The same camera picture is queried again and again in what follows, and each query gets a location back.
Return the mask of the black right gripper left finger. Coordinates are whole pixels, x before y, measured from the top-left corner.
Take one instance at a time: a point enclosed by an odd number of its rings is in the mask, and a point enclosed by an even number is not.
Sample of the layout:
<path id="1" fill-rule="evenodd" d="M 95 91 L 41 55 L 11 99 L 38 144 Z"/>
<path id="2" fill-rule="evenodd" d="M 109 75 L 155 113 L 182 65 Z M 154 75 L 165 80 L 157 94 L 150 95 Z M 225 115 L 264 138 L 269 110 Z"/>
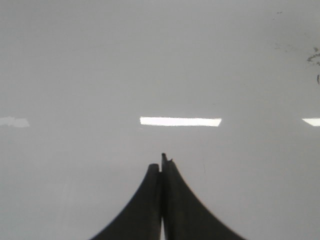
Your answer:
<path id="1" fill-rule="evenodd" d="M 162 173 L 159 165 L 152 163 L 121 212 L 94 240 L 159 240 L 161 235 Z"/>

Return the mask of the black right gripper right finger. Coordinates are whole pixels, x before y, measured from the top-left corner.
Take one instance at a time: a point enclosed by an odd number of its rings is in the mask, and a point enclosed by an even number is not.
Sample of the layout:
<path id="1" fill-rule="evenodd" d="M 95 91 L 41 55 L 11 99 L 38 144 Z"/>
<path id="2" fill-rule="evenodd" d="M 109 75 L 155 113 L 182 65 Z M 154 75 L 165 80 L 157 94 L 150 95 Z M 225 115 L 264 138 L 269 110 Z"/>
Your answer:
<path id="1" fill-rule="evenodd" d="M 162 217 L 167 240 L 243 240 L 195 196 L 175 162 L 161 154 Z"/>

